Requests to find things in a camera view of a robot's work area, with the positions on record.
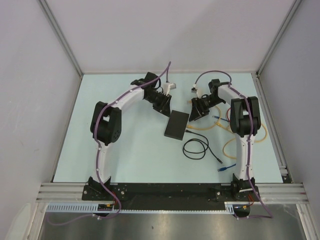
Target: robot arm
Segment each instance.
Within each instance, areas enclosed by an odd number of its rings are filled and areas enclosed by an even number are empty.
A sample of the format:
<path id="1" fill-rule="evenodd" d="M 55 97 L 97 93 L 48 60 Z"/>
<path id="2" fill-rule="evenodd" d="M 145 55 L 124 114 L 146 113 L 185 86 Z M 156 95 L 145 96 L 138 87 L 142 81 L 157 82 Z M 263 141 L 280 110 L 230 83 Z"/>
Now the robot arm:
<path id="1" fill-rule="evenodd" d="M 148 72 L 145 78 L 134 80 L 131 83 L 130 88 L 133 89 L 137 86 L 148 83 L 158 76 L 154 73 Z M 112 171 L 110 169 L 110 156 L 113 149 L 113 144 L 119 139 L 122 130 L 122 114 L 129 109 L 132 105 L 139 102 L 140 100 L 147 100 L 152 103 L 153 109 L 157 112 L 169 117 L 170 116 L 170 101 L 171 95 L 169 91 L 176 88 L 174 83 L 166 82 L 163 84 L 165 92 L 161 93 L 157 91 L 156 82 L 143 86 L 142 88 L 137 88 L 130 90 L 127 95 L 122 97 L 113 106 L 108 107 L 103 113 L 98 129 L 97 129 L 97 139 L 100 142 L 101 149 L 98 160 L 99 176 L 103 183 L 111 179 Z M 98 115 L 102 109 L 108 105 L 104 102 L 98 102 L 95 105 L 92 122 L 90 130 L 93 133 Z M 95 182 L 99 182 L 96 170 L 92 174 L 91 178 Z"/>
<path id="2" fill-rule="evenodd" d="M 236 139 L 236 167 L 233 174 L 233 182 L 236 183 L 237 192 L 251 191 L 251 186 L 248 183 L 247 162 L 248 162 L 248 136 L 251 131 L 251 124 L 247 112 L 245 100 L 236 92 L 229 88 L 228 82 L 220 82 L 219 79 L 214 79 L 209 83 L 210 95 L 203 98 L 193 98 L 192 111 L 189 121 L 197 120 L 209 114 L 209 108 L 219 104 L 228 103 L 231 107 L 230 111 L 230 127 L 235 133 Z M 250 166 L 249 176 L 253 185 L 255 184 L 254 173 L 252 169 L 252 148 L 255 140 L 255 135 L 261 127 L 260 110 L 258 98 L 247 98 L 250 106 L 250 112 L 253 120 L 253 133 L 250 138 Z"/>

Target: purple cable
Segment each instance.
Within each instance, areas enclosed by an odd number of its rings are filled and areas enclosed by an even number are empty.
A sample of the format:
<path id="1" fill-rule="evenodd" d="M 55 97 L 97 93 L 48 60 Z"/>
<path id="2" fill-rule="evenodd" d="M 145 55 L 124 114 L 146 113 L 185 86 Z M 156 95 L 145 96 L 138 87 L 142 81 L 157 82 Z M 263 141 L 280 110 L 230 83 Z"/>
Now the purple cable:
<path id="1" fill-rule="evenodd" d="M 194 84 L 197 84 L 197 82 L 199 81 L 199 79 L 201 78 L 202 75 L 209 74 L 209 73 L 222 73 L 222 74 L 227 75 L 230 79 L 229 86 L 231 85 L 231 81 L 232 81 L 231 76 L 228 73 L 226 73 L 225 71 L 220 71 L 220 70 L 211 70 L 211 71 L 205 71 L 205 72 L 201 73 L 200 76 L 198 76 L 198 78 L 195 80 Z"/>
<path id="2" fill-rule="evenodd" d="M 50 216 L 50 215 L 48 214 L 48 216 L 46 217 L 46 221 L 47 221 L 50 225 L 52 225 L 52 226 L 65 226 L 65 225 L 68 225 L 68 224 L 70 224 L 70 223 L 73 223 L 73 222 L 75 222 L 75 221 L 77 221 L 77 220 L 79 220 L 79 219 L 86 218 L 86 217 L 92 217 L 93 215 L 92 215 L 92 214 L 81 215 L 81 216 L 78 216 L 78 217 L 76 217 L 76 218 L 74 218 L 74 219 L 72 219 L 72 220 L 70 220 L 70 221 L 66 221 L 66 222 L 63 222 L 63 223 L 54 223 L 54 222 L 50 221 L 49 216 Z"/>
<path id="3" fill-rule="evenodd" d="M 251 116 L 251 110 L 250 110 L 250 105 L 249 105 L 249 102 L 248 102 L 248 99 L 242 95 L 240 92 L 238 92 L 236 89 L 234 89 L 233 87 L 231 87 L 231 83 L 229 83 L 229 88 L 234 91 L 236 94 L 239 95 L 239 97 L 242 97 L 245 101 L 245 104 L 246 104 L 246 108 L 247 108 L 247 112 L 249 114 L 249 119 L 250 119 L 250 134 L 247 138 L 247 143 L 248 143 L 248 158 L 247 158 L 247 163 L 246 163 L 246 176 L 248 178 L 248 181 L 249 181 L 249 184 L 254 192 L 254 195 L 256 196 L 256 198 L 259 200 L 259 202 L 261 203 L 262 207 L 264 208 L 264 210 L 269 214 L 269 216 L 265 216 L 265 215 L 253 215 L 253 216 L 247 216 L 247 217 L 238 217 L 236 214 L 234 214 L 234 216 L 237 218 L 237 219 L 253 219 L 253 218 L 267 218 L 267 219 L 272 219 L 274 216 L 273 214 L 271 213 L 271 211 L 269 210 L 269 208 L 264 204 L 264 202 L 261 200 L 259 194 L 257 193 L 253 183 L 251 182 L 251 178 L 250 178 L 250 154 L 251 154 L 251 136 L 254 132 L 254 121 L 252 119 L 252 116 Z"/>
<path id="4" fill-rule="evenodd" d="M 113 102 L 111 102 L 110 104 L 106 105 L 106 106 L 101 110 L 101 112 L 99 113 L 99 115 L 98 115 L 98 117 L 97 117 L 97 120 L 96 120 L 97 124 L 94 126 L 94 131 L 93 131 L 94 140 L 95 140 L 96 143 L 98 144 L 98 150 L 97 150 L 97 153 L 96 153 L 96 161 L 95 161 L 95 168 L 96 168 L 96 171 L 95 171 L 95 172 L 96 172 L 96 176 L 97 176 L 97 178 L 98 178 L 99 183 L 101 184 L 101 186 L 102 186 L 111 196 L 113 196 L 113 197 L 115 198 L 116 202 L 119 203 L 119 209 L 118 209 L 118 211 L 117 211 L 114 215 L 112 215 L 112 216 L 109 216 L 109 215 L 108 215 L 108 216 L 102 217 L 103 219 L 111 219 L 111 218 L 117 216 L 117 215 L 119 214 L 119 212 L 121 211 L 122 206 L 121 206 L 121 202 L 119 201 L 119 199 L 117 198 L 117 196 L 116 196 L 115 194 L 113 194 L 113 193 L 104 185 L 104 183 L 102 182 L 102 180 L 101 180 L 101 178 L 100 178 L 100 176 L 99 176 L 99 155 L 100 155 L 101 144 L 100 144 L 100 142 L 99 142 L 98 139 L 97 139 L 97 132 L 98 132 L 98 125 L 99 125 L 99 122 L 100 122 L 100 120 L 101 120 L 101 117 L 102 117 L 102 115 L 104 114 L 104 112 L 105 112 L 105 110 L 106 110 L 107 108 L 109 108 L 109 107 L 111 107 L 112 105 L 114 105 L 115 103 L 117 103 L 119 100 L 121 100 L 124 96 L 126 96 L 126 95 L 129 94 L 130 92 L 132 92 L 132 91 L 134 91 L 134 90 L 136 90 L 136 89 L 138 89 L 138 88 L 142 88 L 142 87 L 144 87 L 144 86 L 147 86 L 147 85 L 150 85 L 150 84 L 156 82 L 156 81 L 159 80 L 159 79 L 161 78 L 161 76 L 164 75 L 165 73 L 167 73 L 167 76 L 168 76 L 168 72 L 169 72 L 170 65 L 171 65 L 171 61 L 168 63 L 168 66 L 165 68 L 165 70 L 164 70 L 158 77 L 156 77 L 154 80 L 149 81 L 149 82 L 146 82 L 146 83 L 144 83 L 144 84 L 142 84 L 142 85 L 133 87 L 132 89 L 126 91 L 126 92 L 123 93 L 121 96 L 119 96 L 115 101 L 113 101 Z"/>
<path id="5" fill-rule="evenodd" d="M 98 132 L 98 125 L 99 125 L 99 122 L 101 120 L 101 117 L 102 115 L 104 114 L 105 110 L 109 107 L 111 107 L 112 105 L 116 104 L 119 100 L 121 100 L 124 96 L 126 96 L 127 94 L 131 93 L 132 91 L 138 89 L 138 88 L 142 88 L 144 86 L 147 86 L 147 85 L 150 85 L 154 82 L 156 82 L 157 80 L 159 80 L 165 73 L 166 73 L 166 81 L 168 81 L 168 74 L 169 74 L 169 68 L 170 68 L 170 65 L 171 65 L 171 61 L 168 63 L 168 66 L 165 68 L 165 70 L 155 79 L 153 79 L 152 81 L 149 81 L 149 82 L 146 82 L 142 85 L 139 85 L 139 86 L 135 86 L 133 88 L 131 88 L 130 90 L 126 91 L 124 94 L 122 94 L 120 97 L 118 97 L 115 101 L 113 101 L 112 103 L 106 105 L 102 110 L 101 112 L 99 113 L 98 115 L 98 118 L 97 118 L 97 123 L 95 126 L 94 126 L 94 131 L 93 131 L 93 138 L 94 140 L 98 143 L 98 150 L 96 152 L 96 159 L 95 159 L 95 168 L 96 168 L 96 176 L 99 180 L 99 183 L 101 184 L 101 186 L 112 196 L 114 197 L 116 203 L 119 204 L 119 209 L 117 210 L 117 212 L 113 215 L 107 215 L 107 216 L 98 216 L 100 219 L 111 219 L 111 218 L 114 218 L 115 216 L 117 216 L 120 211 L 121 211 L 121 208 L 122 208 L 122 205 L 121 205 L 121 202 L 119 200 L 119 198 L 113 194 L 105 185 L 104 183 L 102 182 L 100 176 L 99 176 L 99 155 L 100 155 L 100 149 L 101 149 L 101 144 L 100 142 L 98 141 L 97 139 L 97 132 Z M 78 216 L 70 221 L 67 221 L 67 222 L 63 222 L 63 223 L 53 223 L 50 221 L 49 219 L 49 215 L 46 217 L 46 221 L 50 224 L 50 225 L 53 225 L 53 226 L 64 226 L 64 225 L 68 225 L 70 223 L 73 223 L 79 219 L 82 219 L 82 218 L 86 218 L 86 217 L 89 217 L 89 216 L 93 216 L 92 214 L 85 214 L 85 215 L 81 215 L 81 216 Z"/>

